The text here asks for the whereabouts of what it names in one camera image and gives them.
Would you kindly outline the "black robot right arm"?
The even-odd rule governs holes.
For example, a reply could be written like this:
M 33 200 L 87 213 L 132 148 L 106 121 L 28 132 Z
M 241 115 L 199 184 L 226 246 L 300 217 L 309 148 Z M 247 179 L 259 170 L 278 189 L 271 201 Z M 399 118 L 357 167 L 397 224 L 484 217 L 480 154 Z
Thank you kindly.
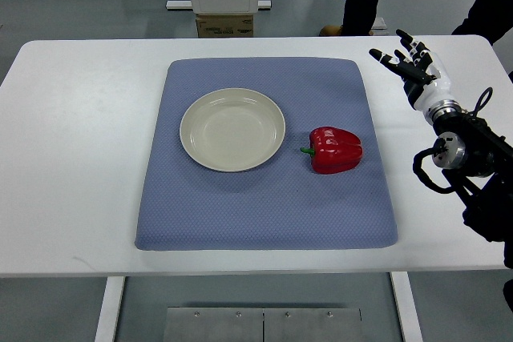
M 503 242 L 504 265 L 512 268 L 512 146 L 478 117 L 492 92 L 488 87 L 470 112 L 449 101 L 434 111 L 437 139 L 416 154 L 413 172 L 432 191 L 457 194 L 464 224 Z

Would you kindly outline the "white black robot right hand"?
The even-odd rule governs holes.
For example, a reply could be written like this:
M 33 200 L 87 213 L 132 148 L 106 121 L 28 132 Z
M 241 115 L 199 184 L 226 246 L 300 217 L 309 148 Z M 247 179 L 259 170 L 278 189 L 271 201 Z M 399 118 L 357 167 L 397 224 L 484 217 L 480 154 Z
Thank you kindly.
M 425 44 L 403 30 L 396 30 L 400 43 L 408 55 L 396 50 L 393 55 L 372 48 L 369 54 L 387 70 L 403 81 L 403 90 L 409 104 L 424 115 L 438 102 L 451 100 L 450 81 Z

